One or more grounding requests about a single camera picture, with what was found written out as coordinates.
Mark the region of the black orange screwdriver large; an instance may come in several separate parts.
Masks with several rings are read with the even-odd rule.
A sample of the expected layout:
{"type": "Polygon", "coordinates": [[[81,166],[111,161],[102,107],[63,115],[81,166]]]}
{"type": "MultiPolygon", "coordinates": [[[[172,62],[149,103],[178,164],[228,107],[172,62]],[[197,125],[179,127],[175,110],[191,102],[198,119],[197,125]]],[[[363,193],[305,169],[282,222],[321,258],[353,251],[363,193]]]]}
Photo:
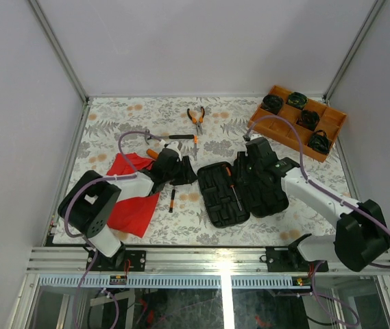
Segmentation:
{"type": "Polygon", "coordinates": [[[240,211],[243,210],[243,207],[241,205],[241,202],[239,200],[239,197],[237,195],[237,192],[236,192],[236,189],[235,189],[235,185],[234,185],[234,181],[232,179],[232,173],[231,173],[231,170],[229,169],[229,167],[224,164],[222,166],[223,170],[224,170],[224,173],[226,174],[226,177],[227,177],[227,180],[228,180],[228,183],[230,185],[230,188],[232,189],[232,192],[234,193],[234,196],[235,196],[235,199],[236,199],[236,203],[237,203],[237,206],[239,208],[240,211]]]}

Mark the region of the black plastic tool case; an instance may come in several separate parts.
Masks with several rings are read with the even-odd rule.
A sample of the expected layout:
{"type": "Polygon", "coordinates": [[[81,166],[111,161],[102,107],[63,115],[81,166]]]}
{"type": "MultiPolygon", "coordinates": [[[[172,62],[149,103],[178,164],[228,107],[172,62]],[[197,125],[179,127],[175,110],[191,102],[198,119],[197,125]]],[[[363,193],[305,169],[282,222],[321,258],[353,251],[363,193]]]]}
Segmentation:
{"type": "Polygon", "coordinates": [[[216,162],[197,171],[199,189],[211,224],[226,228],[244,223],[251,215],[263,218],[282,212],[289,200],[280,186],[268,187],[262,183],[239,187],[235,182],[235,160],[216,162]],[[232,173],[235,189],[243,210],[240,211],[234,193],[222,168],[227,165],[232,173]]]}

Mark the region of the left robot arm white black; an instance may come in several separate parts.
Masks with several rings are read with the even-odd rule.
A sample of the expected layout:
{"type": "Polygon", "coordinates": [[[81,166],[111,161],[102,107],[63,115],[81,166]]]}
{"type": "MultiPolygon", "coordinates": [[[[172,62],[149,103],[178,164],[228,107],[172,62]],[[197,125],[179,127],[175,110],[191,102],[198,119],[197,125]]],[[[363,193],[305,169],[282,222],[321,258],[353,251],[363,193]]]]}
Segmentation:
{"type": "Polygon", "coordinates": [[[188,156],[164,148],[155,159],[119,154],[106,175],[86,171],[58,206],[65,231],[80,237],[102,254],[110,270],[124,266],[125,253],[115,230],[142,237],[166,184],[192,184],[197,176],[188,156]]]}

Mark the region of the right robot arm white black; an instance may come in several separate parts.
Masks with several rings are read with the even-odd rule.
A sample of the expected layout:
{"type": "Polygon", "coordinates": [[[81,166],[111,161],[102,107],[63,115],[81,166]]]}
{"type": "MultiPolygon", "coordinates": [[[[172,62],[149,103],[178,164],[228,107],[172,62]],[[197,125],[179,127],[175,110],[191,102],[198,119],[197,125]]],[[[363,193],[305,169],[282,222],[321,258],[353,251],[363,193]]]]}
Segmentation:
{"type": "Polygon", "coordinates": [[[336,193],[312,179],[302,162],[280,159],[268,140],[258,137],[246,142],[244,167],[239,177],[261,192],[266,189],[274,206],[292,195],[319,213],[335,229],[333,235],[308,235],[290,244],[289,265],[303,270],[312,261],[340,261],[360,272],[375,266],[376,259],[390,249],[390,233],[380,206],[336,193]]]}

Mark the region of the orange black screwdriver left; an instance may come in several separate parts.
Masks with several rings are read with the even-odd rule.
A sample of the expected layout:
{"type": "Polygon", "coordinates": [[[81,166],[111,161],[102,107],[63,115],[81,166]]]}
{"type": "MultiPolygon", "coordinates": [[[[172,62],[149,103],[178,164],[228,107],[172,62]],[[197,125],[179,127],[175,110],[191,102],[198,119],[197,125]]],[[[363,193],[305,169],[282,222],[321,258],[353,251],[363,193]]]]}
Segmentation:
{"type": "Polygon", "coordinates": [[[150,158],[152,158],[152,159],[154,159],[154,160],[157,160],[157,159],[158,159],[158,153],[157,153],[156,151],[154,151],[154,150],[152,150],[152,149],[148,149],[148,150],[146,151],[146,153],[147,153],[147,155],[148,155],[150,158]]]}

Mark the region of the small hammer black grip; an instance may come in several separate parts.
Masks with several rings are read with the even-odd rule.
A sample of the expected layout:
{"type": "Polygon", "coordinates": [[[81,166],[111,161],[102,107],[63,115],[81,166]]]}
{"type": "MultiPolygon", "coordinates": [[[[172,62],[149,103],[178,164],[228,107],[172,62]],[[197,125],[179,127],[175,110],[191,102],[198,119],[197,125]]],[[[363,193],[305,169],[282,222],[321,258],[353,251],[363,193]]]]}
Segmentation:
{"type": "MultiPolygon", "coordinates": [[[[149,141],[151,139],[154,139],[154,136],[150,133],[148,129],[144,131],[145,133],[145,142],[149,144],[149,141]]],[[[156,136],[158,139],[164,139],[164,140],[190,140],[195,139],[196,135],[193,134],[171,134],[171,135],[164,135],[164,136],[156,136]]]]}

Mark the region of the small black orange screwdriver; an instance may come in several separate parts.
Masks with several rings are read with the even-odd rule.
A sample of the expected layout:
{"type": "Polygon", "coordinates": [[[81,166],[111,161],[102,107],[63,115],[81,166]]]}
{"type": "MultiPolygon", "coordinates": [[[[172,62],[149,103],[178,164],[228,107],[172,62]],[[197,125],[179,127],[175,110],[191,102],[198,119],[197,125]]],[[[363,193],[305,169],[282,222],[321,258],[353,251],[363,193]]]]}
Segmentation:
{"type": "Polygon", "coordinates": [[[171,201],[169,204],[169,213],[173,213],[175,194],[176,194],[176,189],[173,188],[171,191],[171,201]]]}

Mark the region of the small orange tipped precision screwdriver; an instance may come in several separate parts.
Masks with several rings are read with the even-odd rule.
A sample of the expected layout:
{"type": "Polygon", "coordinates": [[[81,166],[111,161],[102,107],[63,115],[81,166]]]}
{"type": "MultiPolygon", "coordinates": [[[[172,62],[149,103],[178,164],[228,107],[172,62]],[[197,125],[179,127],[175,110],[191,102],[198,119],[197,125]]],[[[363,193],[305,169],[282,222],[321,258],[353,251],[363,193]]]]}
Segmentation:
{"type": "Polygon", "coordinates": [[[196,161],[197,160],[197,151],[198,151],[198,136],[193,135],[193,143],[194,143],[193,157],[194,157],[194,160],[196,161]]]}

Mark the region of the red cloth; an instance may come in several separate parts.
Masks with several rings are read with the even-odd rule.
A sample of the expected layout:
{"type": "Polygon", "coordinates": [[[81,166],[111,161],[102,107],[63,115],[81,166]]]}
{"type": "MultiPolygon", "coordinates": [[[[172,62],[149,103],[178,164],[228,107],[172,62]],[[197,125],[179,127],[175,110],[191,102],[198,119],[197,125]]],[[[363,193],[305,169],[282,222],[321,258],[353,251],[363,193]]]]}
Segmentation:
{"type": "MultiPolygon", "coordinates": [[[[148,169],[153,162],[152,159],[140,157],[136,153],[126,154],[126,156],[136,169],[148,169]]],[[[133,172],[133,169],[128,165],[123,156],[117,154],[107,174],[123,175],[133,172]]],[[[153,217],[158,199],[159,194],[117,202],[108,220],[108,227],[143,238],[153,217]]]]}

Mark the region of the orange wooden divided tray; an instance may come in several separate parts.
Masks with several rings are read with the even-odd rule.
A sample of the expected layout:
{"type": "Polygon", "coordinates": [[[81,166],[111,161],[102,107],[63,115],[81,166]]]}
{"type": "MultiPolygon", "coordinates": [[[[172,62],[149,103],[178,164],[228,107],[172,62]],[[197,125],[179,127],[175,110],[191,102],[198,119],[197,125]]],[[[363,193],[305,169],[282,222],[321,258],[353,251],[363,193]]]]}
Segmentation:
{"type": "Polygon", "coordinates": [[[324,162],[347,114],[281,86],[273,86],[248,128],[324,162]]]}

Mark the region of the orange handled pliers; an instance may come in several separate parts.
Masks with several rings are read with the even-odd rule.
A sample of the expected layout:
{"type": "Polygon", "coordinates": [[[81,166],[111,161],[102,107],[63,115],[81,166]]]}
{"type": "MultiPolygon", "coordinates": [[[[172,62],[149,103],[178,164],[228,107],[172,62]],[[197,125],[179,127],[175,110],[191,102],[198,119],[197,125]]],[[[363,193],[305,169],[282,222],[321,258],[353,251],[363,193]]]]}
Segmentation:
{"type": "Polygon", "coordinates": [[[187,117],[192,121],[192,123],[195,126],[197,135],[202,135],[203,134],[203,129],[202,129],[202,123],[204,122],[204,117],[205,117],[205,109],[203,106],[200,107],[201,114],[196,117],[190,108],[186,110],[187,117]]]}

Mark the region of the aluminium frame rail front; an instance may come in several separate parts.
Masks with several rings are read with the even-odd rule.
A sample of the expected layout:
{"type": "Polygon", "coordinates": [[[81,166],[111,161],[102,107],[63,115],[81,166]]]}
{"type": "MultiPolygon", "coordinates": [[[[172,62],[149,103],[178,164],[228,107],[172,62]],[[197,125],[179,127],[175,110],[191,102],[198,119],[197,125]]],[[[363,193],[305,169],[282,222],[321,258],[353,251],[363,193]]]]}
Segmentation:
{"type": "Polygon", "coordinates": [[[275,271],[277,258],[263,247],[129,247],[130,260],[120,269],[88,270],[92,256],[85,247],[35,247],[26,273],[41,285],[86,288],[234,288],[296,289],[301,271],[275,271]]]}

